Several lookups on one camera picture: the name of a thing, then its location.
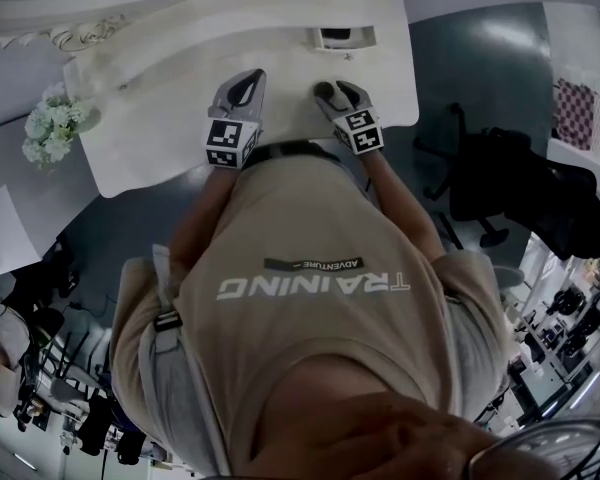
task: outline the wrist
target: wrist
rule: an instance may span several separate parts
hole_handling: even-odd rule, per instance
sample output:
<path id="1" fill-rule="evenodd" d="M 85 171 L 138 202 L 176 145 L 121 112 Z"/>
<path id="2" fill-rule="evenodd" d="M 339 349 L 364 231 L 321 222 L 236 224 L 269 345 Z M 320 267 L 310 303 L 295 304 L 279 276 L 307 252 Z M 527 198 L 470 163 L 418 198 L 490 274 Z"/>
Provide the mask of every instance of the wrist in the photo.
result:
<path id="1" fill-rule="evenodd" d="M 365 153 L 364 155 L 360 155 L 358 157 L 362 165 L 367 170 L 375 169 L 378 166 L 382 165 L 385 162 L 384 156 L 379 149 L 371 151 L 370 153 Z"/>
<path id="2" fill-rule="evenodd" d="M 228 169 L 226 167 L 214 167 L 209 175 L 209 180 L 212 183 L 235 183 L 242 173 L 239 169 Z"/>

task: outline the eyeglasses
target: eyeglasses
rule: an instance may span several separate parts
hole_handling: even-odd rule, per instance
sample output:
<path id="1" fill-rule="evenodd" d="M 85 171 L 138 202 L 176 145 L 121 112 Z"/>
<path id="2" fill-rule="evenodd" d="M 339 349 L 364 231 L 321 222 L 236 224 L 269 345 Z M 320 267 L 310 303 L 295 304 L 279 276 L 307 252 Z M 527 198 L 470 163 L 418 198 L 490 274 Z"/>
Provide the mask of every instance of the eyeglasses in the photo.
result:
<path id="1" fill-rule="evenodd" d="M 600 479 L 600 417 L 539 423 L 478 453 L 469 480 Z"/>

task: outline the desk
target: desk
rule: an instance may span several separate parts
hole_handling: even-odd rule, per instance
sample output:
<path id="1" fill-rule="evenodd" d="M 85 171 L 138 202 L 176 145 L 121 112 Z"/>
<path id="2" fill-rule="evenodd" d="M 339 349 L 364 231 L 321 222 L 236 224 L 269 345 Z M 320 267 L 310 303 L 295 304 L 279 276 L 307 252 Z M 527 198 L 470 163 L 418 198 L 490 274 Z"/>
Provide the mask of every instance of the desk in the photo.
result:
<path id="1" fill-rule="evenodd" d="M 545 360 L 542 363 L 542 370 L 544 370 L 542 375 L 536 374 L 531 368 L 527 368 L 520 374 L 538 407 L 542 407 L 564 386 L 564 382 L 562 382 L 549 361 Z"/>
<path id="2" fill-rule="evenodd" d="M 318 52 L 311 29 L 374 26 L 378 46 Z M 332 136 L 313 102 L 320 80 L 364 87 L 382 125 L 419 116 L 403 0 L 189 0 L 146 16 L 76 55 L 71 94 L 93 97 L 100 123 L 81 135 L 100 193 L 113 197 L 203 165 L 202 126 L 218 86 L 268 74 L 261 144 Z"/>

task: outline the black chair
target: black chair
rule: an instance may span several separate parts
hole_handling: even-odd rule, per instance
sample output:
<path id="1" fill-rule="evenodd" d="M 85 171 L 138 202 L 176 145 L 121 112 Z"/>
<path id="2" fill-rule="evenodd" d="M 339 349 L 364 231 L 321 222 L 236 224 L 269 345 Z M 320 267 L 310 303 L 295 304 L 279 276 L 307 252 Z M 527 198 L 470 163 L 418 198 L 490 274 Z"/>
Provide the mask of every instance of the black chair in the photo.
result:
<path id="1" fill-rule="evenodd" d="M 465 114 L 459 104 L 451 106 L 458 117 L 459 147 L 457 154 L 442 152 L 423 144 L 419 137 L 413 147 L 452 163 L 447 177 L 439 188 L 425 188 L 424 196 L 432 201 L 440 199 L 447 190 L 451 191 L 450 214 L 456 221 L 477 221 L 485 231 L 480 238 L 482 248 L 495 247 L 509 237 L 508 229 L 496 230 L 488 217 L 502 214 L 505 210 L 503 193 L 511 183 L 512 166 L 522 151 L 529 150 L 531 139 L 519 133 L 509 133 L 498 128 L 481 134 L 467 132 Z M 451 240 L 459 240 L 445 216 L 441 219 Z"/>
<path id="2" fill-rule="evenodd" d="M 451 110 L 460 125 L 456 155 L 414 141 L 414 148 L 452 162 L 440 188 L 425 190 L 425 197 L 436 200 L 450 190 L 451 217 L 480 222 L 486 231 L 482 247 L 506 240 L 508 230 L 495 230 L 486 220 L 504 213 L 536 233 L 561 260 L 600 257 L 600 200 L 591 171 L 536 155 L 531 139 L 519 132 L 493 128 L 468 134 L 460 105 Z M 443 224 L 455 235 L 448 220 Z"/>

